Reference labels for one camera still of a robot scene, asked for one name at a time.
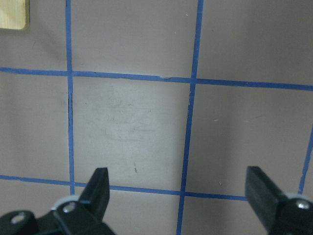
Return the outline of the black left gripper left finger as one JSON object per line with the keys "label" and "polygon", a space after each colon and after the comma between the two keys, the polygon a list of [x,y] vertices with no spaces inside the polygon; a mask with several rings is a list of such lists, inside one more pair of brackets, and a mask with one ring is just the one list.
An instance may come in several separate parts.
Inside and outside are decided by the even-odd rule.
{"label": "black left gripper left finger", "polygon": [[53,215],[64,235],[109,235],[103,222],[109,199],[108,169],[97,168],[79,198],[62,203]]}

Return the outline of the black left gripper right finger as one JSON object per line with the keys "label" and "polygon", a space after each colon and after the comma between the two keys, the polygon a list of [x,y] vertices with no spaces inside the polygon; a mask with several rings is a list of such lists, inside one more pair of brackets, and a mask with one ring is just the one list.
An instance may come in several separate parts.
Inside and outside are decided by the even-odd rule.
{"label": "black left gripper right finger", "polygon": [[283,192],[258,166],[246,168],[245,197],[268,235],[313,233],[313,201]]}

